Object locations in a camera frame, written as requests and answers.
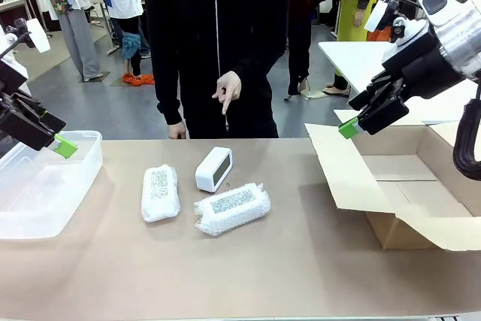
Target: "hand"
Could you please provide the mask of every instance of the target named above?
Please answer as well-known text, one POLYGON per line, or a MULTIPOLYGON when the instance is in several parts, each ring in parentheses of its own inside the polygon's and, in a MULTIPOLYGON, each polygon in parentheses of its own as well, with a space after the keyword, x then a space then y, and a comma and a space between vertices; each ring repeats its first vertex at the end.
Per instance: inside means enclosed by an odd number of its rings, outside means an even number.
POLYGON ((237 101, 241 96, 242 83, 241 79, 234 71, 225 73, 217 81, 216 94, 212 96, 214 99, 219 99, 219 102, 224 105, 222 108, 222 114, 226 114, 228 106, 231 101, 237 101))
POLYGON ((183 122, 178 124, 173 124, 172 126, 167 126, 168 137, 170 139, 186 139, 186 127, 183 122))
POLYGON ((364 20, 365 9, 358 9, 354 16, 354 26, 358 28, 362 25, 362 21, 364 20))

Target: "person's left hand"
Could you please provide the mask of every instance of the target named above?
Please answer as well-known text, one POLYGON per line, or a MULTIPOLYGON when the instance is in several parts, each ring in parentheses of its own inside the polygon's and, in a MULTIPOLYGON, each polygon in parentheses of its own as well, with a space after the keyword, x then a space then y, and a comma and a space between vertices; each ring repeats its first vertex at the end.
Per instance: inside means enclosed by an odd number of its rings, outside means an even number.
POLYGON ((219 102, 224 105, 222 108, 222 114, 226 114, 228 106, 231 101, 236 101, 241 96, 242 83, 239 76, 234 72, 230 71, 225 73, 217 81, 217 91, 216 94, 212 96, 214 99, 219 99, 219 102))
POLYGON ((354 26, 358 28, 362 25, 362 20, 364 20, 365 9, 358 9, 354 16, 354 26))

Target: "robotic arm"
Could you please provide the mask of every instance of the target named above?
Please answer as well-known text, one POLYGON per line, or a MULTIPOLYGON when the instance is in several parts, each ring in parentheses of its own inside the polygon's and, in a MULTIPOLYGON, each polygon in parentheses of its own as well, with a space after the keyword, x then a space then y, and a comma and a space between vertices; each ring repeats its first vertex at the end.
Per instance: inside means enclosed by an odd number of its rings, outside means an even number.
POLYGON ((20 90, 27 79, 26 69, 15 61, 11 51, 20 43, 40 51, 50 49, 47 36, 37 20, 15 21, 6 33, 0 27, 0 132, 23 142, 34 150, 43 147, 70 158, 77 146, 57 133, 65 122, 48 113, 39 101, 20 90))
POLYGON ((370 31, 392 26, 392 46, 385 52, 385 71, 349 105, 361 113, 340 126, 345 138, 360 132, 374 135, 409 113, 411 97, 430 99, 465 78, 479 84, 476 98, 464 108, 454 149, 454 163, 466 177, 481 180, 474 144, 481 120, 481 0, 419 0, 428 19, 408 20, 399 2, 385 0, 366 25, 370 31))

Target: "person's right hand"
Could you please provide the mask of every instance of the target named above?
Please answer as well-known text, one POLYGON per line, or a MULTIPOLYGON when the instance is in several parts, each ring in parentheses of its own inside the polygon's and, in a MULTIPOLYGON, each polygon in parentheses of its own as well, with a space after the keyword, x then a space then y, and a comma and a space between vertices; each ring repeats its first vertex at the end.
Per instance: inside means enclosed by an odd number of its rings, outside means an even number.
POLYGON ((168 126, 168 137, 170 139, 186 139, 186 126, 183 122, 168 126))

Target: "gray pants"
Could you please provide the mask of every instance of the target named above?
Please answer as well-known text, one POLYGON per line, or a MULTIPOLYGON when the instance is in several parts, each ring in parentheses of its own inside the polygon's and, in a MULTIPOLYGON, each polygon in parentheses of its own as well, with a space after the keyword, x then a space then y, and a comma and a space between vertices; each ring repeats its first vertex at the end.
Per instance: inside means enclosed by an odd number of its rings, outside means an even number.
POLYGON ((73 10, 67 14, 58 14, 58 17, 75 67, 83 75, 83 79, 93 78, 100 72, 100 63, 85 13, 73 10))

